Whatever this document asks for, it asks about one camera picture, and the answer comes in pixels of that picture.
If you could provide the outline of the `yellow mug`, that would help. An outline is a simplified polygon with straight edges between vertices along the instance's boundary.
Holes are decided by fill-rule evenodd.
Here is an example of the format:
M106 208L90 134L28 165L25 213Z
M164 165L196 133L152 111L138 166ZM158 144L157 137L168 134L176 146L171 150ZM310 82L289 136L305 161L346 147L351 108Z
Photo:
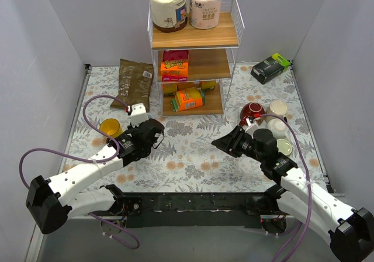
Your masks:
M99 130L114 138L120 136L123 133L120 122L113 118L104 120L100 124Z

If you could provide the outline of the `dark red mug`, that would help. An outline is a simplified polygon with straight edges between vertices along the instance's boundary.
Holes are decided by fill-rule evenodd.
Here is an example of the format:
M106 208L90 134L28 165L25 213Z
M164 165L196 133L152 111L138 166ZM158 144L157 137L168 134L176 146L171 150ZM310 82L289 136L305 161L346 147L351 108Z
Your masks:
M240 121L239 121L239 125L240 126L244 126L244 125L248 125L247 121L246 121L246 118L249 118L250 116L254 116L254 115L263 115L265 114L265 109L264 107L257 103L257 102L250 102L248 104L246 104L241 112L240 112Z

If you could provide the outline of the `pale green mug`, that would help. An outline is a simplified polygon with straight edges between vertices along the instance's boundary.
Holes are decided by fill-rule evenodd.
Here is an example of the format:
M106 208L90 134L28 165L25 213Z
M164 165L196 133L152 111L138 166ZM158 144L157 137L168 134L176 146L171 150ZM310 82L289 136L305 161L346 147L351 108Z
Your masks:
M293 147L292 147L291 143L286 139L278 139L277 140L277 148L282 154L284 154L286 156L290 156L292 154L292 151L293 151Z

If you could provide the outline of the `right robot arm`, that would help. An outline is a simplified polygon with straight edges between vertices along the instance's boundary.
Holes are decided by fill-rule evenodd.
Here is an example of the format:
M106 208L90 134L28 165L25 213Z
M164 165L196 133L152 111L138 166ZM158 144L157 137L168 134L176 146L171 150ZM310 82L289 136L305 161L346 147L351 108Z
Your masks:
M268 129L252 135L236 126L212 145L232 157L246 155L259 161L264 175L278 193L264 199L270 213L287 213L312 229L329 245L339 261L363 261L373 253L373 214L355 209L307 179L306 173L279 152Z

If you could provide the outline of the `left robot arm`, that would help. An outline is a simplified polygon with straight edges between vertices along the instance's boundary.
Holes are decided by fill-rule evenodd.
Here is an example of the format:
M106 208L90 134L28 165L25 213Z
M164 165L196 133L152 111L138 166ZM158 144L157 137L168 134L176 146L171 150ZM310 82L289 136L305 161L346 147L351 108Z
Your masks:
M124 200L105 188L85 192L85 188L100 178L128 164L146 158L164 138L164 125L148 119L138 126L129 126L117 138L110 138L98 153L65 173L44 179L32 179L26 207L42 234L58 230L77 215L92 211L108 211L118 215L124 210Z

